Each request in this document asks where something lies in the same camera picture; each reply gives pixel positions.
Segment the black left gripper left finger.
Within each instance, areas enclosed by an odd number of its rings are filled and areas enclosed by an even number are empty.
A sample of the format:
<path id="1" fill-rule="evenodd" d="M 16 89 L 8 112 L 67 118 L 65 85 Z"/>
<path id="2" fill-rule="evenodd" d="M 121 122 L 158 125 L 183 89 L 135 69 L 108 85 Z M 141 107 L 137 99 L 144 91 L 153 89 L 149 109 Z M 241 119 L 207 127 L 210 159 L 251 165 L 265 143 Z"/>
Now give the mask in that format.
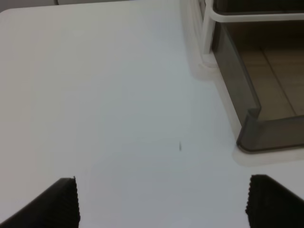
<path id="1" fill-rule="evenodd" d="M 2 228 L 77 228 L 80 223 L 75 177 L 61 178 L 3 221 Z"/>

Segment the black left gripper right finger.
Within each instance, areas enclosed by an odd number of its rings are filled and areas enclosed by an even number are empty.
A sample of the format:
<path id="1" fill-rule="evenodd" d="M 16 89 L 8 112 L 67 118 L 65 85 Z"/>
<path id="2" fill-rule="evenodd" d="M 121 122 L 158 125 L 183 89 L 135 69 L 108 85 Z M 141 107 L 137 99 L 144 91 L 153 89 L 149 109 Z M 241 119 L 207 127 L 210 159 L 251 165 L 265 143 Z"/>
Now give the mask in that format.
<path id="1" fill-rule="evenodd" d="M 267 175 L 252 175 L 245 212 L 251 228 L 302 228 L 304 200 Z"/>

